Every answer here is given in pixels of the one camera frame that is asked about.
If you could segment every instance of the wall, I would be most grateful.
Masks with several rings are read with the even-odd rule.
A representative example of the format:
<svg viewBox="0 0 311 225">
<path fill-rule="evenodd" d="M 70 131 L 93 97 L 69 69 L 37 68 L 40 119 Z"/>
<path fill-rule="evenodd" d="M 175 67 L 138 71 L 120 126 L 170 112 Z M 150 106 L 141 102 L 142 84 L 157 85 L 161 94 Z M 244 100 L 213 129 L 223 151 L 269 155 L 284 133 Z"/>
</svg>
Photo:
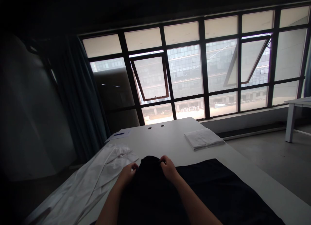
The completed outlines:
<svg viewBox="0 0 311 225">
<path fill-rule="evenodd" d="M 54 175 L 76 159 L 61 101 L 40 58 L 14 35 L 1 39 L 2 171 L 11 181 Z"/>
<path fill-rule="evenodd" d="M 276 122 L 287 121 L 288 106 L 274 107 L 254 112 L 245 112 L 232 116 L 218 117 L 201 122 L 214 133 L 222 133 L 244 128 L 251 128 Z M 301 118 L 301 109 L 296 108 L 296 118 Z"/>
</svg>

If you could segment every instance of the white cloth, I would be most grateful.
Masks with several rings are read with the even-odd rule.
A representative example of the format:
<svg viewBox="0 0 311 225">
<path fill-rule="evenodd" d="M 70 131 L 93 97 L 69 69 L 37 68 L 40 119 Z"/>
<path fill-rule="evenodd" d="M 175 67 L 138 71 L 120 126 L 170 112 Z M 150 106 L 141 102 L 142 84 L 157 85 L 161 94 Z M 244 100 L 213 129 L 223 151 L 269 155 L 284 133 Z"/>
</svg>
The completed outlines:
<svg viewBox="0 0 311 225">
<path fill-rule="evenodd" d="M 185 136 L 194 151 L 215 146 L 224 142 L 224 140 L 208 128 L 185 133 Z"/>
<path fill-rule="evenodd" d="M 46 198 L 23 224 L 77 224 L 107 193 L 110 182 L 122 168 L 137 159 L 127 146 L 103 147 Z"/>
</svg>

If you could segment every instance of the table leg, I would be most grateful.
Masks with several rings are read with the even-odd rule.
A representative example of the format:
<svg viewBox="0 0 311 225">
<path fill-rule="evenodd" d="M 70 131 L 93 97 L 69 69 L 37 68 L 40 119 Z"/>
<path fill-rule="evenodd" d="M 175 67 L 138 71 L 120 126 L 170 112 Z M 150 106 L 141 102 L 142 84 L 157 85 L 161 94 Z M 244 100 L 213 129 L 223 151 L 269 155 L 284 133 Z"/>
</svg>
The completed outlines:
<svg viewBox="0 0 311 225">
<path fill-rule="evenodd" d="M 290 103 L 288 107 L 286 134 L 285 134 L 285 141 L 287 142 L 292 142 L 293 139 L 293 129 L 295 124 L 294 114 L 295 114 L 295 104 Z"/>
</svg>

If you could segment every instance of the ceiling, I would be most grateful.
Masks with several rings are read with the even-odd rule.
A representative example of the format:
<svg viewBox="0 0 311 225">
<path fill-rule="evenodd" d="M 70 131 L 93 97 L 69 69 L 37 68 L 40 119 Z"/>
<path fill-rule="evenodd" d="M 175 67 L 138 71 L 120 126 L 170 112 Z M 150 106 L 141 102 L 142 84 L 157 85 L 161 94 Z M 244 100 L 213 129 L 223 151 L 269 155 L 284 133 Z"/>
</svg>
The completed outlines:
<svg viewBox="0 0 311 225">
<path fill-rule="evenodd" d="M 120 28 L 304 0 L 1 0 L 3 27 L 22 38 Z"/>
</svg>

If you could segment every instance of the folded white towel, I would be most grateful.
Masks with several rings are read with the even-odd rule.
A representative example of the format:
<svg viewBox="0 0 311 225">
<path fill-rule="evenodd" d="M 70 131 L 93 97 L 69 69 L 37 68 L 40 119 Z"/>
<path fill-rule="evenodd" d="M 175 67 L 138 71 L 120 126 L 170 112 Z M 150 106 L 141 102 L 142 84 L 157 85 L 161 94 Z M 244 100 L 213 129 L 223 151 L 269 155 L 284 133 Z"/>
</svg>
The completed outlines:
<svg viewBox="0 0 311 225">
<path fill-rule="evenodd" d="M 185 136 L 194 151 L 215 146 L 224 142 L 224 140 L 208 128 L 185 133 Z"/>
</svg>

